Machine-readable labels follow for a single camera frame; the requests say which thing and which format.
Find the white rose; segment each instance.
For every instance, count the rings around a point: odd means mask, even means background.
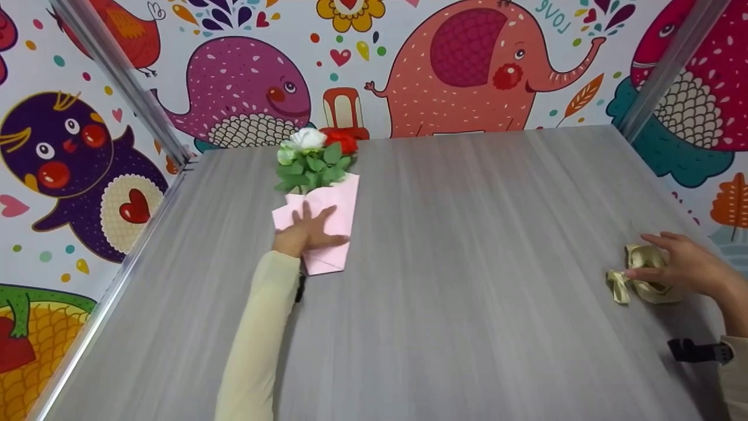
[[[291,143],[297,151],[320,149],[325,145],[327,135],[317,129],[307,128],[291,135]]]

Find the hand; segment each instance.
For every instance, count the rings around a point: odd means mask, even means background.
[[[660,236],[642,234],[642,239],[670,254],[666,267],[629,269],[624,274],[640,281],[661,282],[688,291],[716,296],[730,289],[742,276],[729,264],[682,234],[663,231]]]
[[[306,250],[324,249],[348,243],[349,238],[345,235],[325,234],[325,221],[335,212],[335,209],[337,206],[330,206],[313,218],[309,203],[304,201],[302,216],[294,210],[293,225],[283,231],[276,231],[273,250],[298,258]]]

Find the red rose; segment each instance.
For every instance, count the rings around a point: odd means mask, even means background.
[[[343,155],[353,155],[358,151],[358,143],[356,139],[344,132],[334,131],[327,134],[328,138],[325,140],[325,146],[330,146],[335,142],[340,143],[340,149],[343,151]]]

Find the yellow flower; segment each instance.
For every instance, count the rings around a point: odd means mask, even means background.
[[[317,0],[317,14],[332,19],[332,27],[347,32],[351,26],[359,32],[372,28],[372,18],[384,16],[382,0]]]

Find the elephant ear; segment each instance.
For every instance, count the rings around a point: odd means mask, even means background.
[[[486,85],[504,23],[506,16],[488,8],[465,10],[444,21],[431,42],[434,74],[457,88]]]

